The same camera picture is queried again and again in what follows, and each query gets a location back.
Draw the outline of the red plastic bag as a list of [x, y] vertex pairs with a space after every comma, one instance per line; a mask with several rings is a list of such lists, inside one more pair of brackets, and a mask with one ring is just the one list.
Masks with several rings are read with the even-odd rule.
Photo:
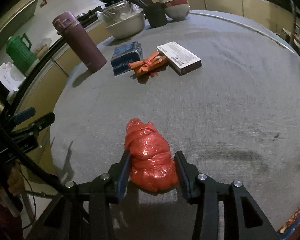
[[125, 150], [130, 152], [130, 178], [150, 191], [166, 191], [178, 184], [170, 146], [151, 122], [131, 119], [126, 126]]

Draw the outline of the blue foil packet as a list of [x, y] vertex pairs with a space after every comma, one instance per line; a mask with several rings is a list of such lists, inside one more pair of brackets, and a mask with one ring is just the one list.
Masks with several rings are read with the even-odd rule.
[[116, 47], [110, 61], [114, 76], [130, 71], [129, 64], [140, 60], [143, 60], [140, 42], [134, 41]]

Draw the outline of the white cardboard box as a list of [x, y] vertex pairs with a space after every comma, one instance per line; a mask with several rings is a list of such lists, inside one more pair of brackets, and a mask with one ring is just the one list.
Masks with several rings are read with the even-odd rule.
[[180, 75], [202, 66], [202, 60], [198, 56], [174, 41], [157, 46], [157, 51], [168, 58], [170, 65]]

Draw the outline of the white electric kettle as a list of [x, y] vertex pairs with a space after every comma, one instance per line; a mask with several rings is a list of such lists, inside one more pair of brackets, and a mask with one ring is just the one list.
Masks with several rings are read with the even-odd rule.
[[0, 97], [11, 103], [26, 77], [8, 62], [0, 65]]

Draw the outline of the green thermos jug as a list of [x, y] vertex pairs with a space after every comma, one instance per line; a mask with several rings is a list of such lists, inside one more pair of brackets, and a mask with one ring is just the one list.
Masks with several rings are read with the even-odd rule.
[[13, 35], [9, 37], [6, 44], [6, 53], [24, 76], [29, 76], [39, 62], [36, 55], [31, 51], [31, 47], [32, 43], [25, 33], [22, 36]]

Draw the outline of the purple thermos bottle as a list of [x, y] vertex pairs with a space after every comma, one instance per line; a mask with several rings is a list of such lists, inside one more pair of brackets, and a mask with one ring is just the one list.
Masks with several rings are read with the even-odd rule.
[[106, 64], [106, 58], [70, 11], [58, 15], [52, 24], [92, 73], [99, 71]]

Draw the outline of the orange tied wrapper bundle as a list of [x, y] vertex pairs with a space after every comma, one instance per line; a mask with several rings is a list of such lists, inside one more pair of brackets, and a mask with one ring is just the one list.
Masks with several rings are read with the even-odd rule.
[[131, 62], [128, 66], [134, 71], [136, 77], [141, 77], [146, 74], [154, 76], [156, 69], [166, 65], [167, 63], [167, 56], [161, 55], [158, 51], [155, 51], [144, 60]]

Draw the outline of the red plastic basket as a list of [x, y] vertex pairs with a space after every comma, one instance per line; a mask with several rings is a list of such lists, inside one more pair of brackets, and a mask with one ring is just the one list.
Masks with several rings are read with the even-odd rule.
[[277, 233], [282, 240], [300, 240], [300, 206]]

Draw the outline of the steel bowl with plastic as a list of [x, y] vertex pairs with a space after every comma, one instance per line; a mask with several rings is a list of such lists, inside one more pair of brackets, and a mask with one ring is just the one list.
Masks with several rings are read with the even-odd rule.
[[117, 40], [124, 40], [143, 31], [145, 16], [136, 4], [122, 1], [97, 12], [98, 18], [106, 25], [106, 30]]

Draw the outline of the dark chopstick holder cup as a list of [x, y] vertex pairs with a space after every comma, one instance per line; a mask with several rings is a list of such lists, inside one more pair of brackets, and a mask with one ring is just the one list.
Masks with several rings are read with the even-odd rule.
[[158, 28], [168, 23], [165, 11], [159, 2], [149, 4], [144, 9], [151, 28]]

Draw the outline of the stacked red white bowls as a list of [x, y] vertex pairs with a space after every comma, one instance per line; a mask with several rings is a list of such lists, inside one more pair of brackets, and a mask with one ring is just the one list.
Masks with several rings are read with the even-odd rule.
[[190, 13], [188, 0], [160, 0], [159, 2], [165, 14], [175, 21], [185, 20]]

